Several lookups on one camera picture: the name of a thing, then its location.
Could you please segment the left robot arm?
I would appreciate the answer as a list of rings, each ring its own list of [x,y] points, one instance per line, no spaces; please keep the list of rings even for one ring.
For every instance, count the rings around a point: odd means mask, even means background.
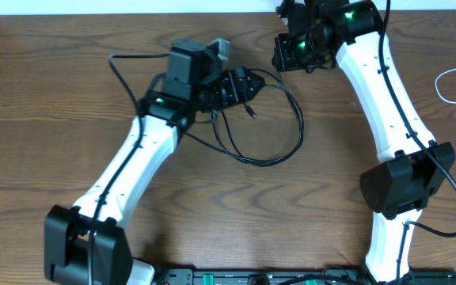
[[[251,101],[264,79],[223,65],[230,42],[174,40],[166,72],[133,100],[135,118],[115,157],[72,207],[55,205],[44,221],[44,275],[58,284],[152,284],[155,266],[132,256],[126,233],[147,186],[195,123]]]

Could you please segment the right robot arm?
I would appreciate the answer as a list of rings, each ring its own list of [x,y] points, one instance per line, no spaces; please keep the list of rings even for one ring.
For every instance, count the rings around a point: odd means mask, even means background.
[[[284,1],[276,13],[287,32],[275,38],[272,62],[281,72],[340,68],[362,105],[378,164],[359,186],[371,209],[370,248],[363,270],[372,284],[451,284],[451,272],[420,272],[408,263],[412,234],[443,172],[451,144],[437,143],[393,63],[385,22],[371,1]]]

